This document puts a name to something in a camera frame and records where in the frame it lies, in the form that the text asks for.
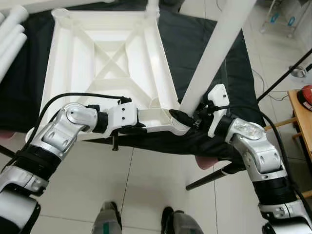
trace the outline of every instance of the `person's foot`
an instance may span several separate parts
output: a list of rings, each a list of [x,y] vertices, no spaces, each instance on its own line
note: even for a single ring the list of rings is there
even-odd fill
[[[118,211],[118,206],[115,202],[113,201],[105,201],[102,205],[101,211],[103,210],[114,210],[117,218],[117,222],[120,225],[120,228],[122,229],[122,224],[121,224],[121,217],[120,213]]]
[[[169,225],[169,219],[172,216],[172,214],[174,213],[174,210],[172,209],[172,207],[167,206],[163,212],[162,212],[162,216],[161,216],[161,234],[165,233],[165,230],[167,228],[167,226]]]

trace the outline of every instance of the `black rod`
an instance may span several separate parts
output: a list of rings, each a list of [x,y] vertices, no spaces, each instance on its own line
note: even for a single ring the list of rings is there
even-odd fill
[[[15,153],[5,147],[3,147],[2,145],[0,145],[0,153],[10,157],[10,158],[14,158]]]
[[[216,179],[222,178],[224,176],[226,176],[227,174],[222,172],[222,169],[217,170],[216,172],[213,172],[205,177],[203,177],[202,179],[199,179],[198,181],[193,182],[192,184],[189,184],[188,186],[186,186],[186,190],[192,190],[194,188],[197,188],[201,185],[207,184],[211,181],[214,181]]]
[[[269,92],[272,91],[280,82],[283,81],[297,66],[299,66],[310,54],[312,54],[312,49],[309,50],[299,61],[291,67],[284,75],[282,75],[270,88],[268,88],[260,97],[257,98],[257,102],[259,103]]]

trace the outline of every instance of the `white pole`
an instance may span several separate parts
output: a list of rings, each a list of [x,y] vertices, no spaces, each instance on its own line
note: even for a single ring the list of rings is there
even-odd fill
[[[24,27],[20,24],[16,25],[13,30],[9,33],[9,35],[4,38],[4,40],[0,43],[0,57],[7,50],[7,48],[11,45],[12,41],[22,32],[24,32]]]
[[[228,0],[202,55],[180,110],[192,116],[256,0]]]
[[[17,25],[22,23],[28,18],[27,10],[20,6],[14,6],[10,10],[10,14],[0,25],[0,42],[4,40],[7,34]]]
[[[145,9],[145,16],[152,19],[159,18],[159,0],[148,0]]]
[[[12,41],[11,45],[7,48],[5,53],[0,58],[0,83],[3,80],[5,74],[9,70],[15,57],[18,55],[20,49],[27,40],[27,36],[24,33],[19,33],[18,36]]]

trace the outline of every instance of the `white bracket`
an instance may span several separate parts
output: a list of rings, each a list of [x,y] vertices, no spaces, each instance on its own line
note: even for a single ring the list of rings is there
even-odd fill
[[[217,84],[209,93],[208,100],[212,101],[215,106],[227,106],[230,104],[228,94],[226,92],[224,84]],[[214,119],[209,128],[208,136],[215,136],[215,129],[220,122],[221,118],[226,114],[225,110],[219,110],[214,112]]]
[[[106,110],[108,114],[108,125],[104,138],[108,138],[113,130],[123,126],[136,125],[137,123],[137,106],[133,102],[127,102]]]

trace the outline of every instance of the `black cloth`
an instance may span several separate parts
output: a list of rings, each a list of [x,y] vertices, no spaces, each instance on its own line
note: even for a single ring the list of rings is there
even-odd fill
[[[70,10],[143,10],[144,1],[119,1],[70,7]],[[26,132],[39,113],[44,77],[48,62],[54,21],[50,11],[32,14],[24,24],[28,40],[0,85],[0,128]],[[161,11],[159,31],[179,100],[184,96],[215,22]],[[225,62],[213,80],[224,83],[232,105],[244,104],[257,108],[254,79],[242,32],[239,33]],[[232,114],[263,125],[258,113],[248,109],[233,109]],[[111,139],[97,139],[111,143]],[[213,156],[241,162],[232,146],[218,137],[190,130],[184,136],[170,132],[119,137],[120,145],[150,149],[165,153]]]

